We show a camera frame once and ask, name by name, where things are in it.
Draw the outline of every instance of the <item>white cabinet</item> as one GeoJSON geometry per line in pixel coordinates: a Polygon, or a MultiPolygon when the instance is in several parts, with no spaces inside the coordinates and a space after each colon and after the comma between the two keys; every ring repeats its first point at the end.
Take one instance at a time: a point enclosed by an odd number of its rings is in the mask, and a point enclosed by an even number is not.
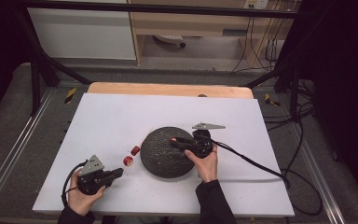
{"type": "Polygon", "coordinates": [[[29,13],[42,47],[51,57],[135,60],[128,12],[29,8],[29,13]]]}

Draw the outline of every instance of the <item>right hand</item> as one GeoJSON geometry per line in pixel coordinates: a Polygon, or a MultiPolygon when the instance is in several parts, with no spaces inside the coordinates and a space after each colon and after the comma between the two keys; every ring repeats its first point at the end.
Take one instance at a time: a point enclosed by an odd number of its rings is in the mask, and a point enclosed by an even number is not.
{"type": "MultiPolygon", "coordinates": [[[[77,177],[80,173],[80,170],[74,172],[71,176],[71,187],[69,189],[75,188],[77,186],[77,177]]],[[[103,197],[103,192],[105,191],[105,186],[101,187],[98,192],[94,195],[85,195],[79,189],[72,189],[68,192],[68,205],[76,213],[81,216],[85,216],[92,205],[100,198],[103,197]]]]}
{"type": "Polygon", "coordinates": [[[190,150],[185,150],[186,156],[196,164],[199,176],[204,183],[217,179],[217,145],[213,144],[212,152],[201,159],[190,150]]]}

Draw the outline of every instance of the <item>round black stone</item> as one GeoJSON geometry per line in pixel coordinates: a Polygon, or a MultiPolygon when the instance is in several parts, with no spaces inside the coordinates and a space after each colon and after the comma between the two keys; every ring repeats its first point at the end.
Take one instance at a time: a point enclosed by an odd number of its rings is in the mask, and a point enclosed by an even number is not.
{"type": "Polygon", "coordinates": [[[159,128],[150,133],[141,146],[141,160],[146,170],[162,178],[176,178],[187,174],[194,162],[185,153],[170,146],[172,137],[192,139],[191,134],[175,127],[159,128]]]}

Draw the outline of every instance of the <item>black sleeve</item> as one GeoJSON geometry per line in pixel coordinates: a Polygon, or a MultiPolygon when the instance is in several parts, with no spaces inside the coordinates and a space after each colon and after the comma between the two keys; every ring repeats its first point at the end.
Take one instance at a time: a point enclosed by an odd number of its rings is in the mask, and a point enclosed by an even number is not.
{"type": "Polygon", "coordinates": [[[218,180],[199,184],[196,193],[201,207],[200,224],[237,223],[218,180]]]}
{"type": "Polygon", "coordinates": [[[74,212],[69,206],[66,206],[60,217],[58,218],[57,224],[92,224],[95,220],[94,215],[89,212],[85,217],[74,212]]]}

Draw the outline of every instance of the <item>wooden board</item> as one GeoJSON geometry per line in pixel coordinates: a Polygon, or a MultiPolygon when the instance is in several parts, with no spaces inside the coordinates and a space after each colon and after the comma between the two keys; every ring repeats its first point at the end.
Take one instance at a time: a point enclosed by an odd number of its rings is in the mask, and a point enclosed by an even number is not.
{"type": "Polygon", "coordinates": [[[107,94],[145,94],[145,95],[176,95],[208,97],[246,98],[253,99],[252,91],[243,87],[197,86],[168,84],[137,84],[95,82],[89,86],[89,93],[107,94]]]}

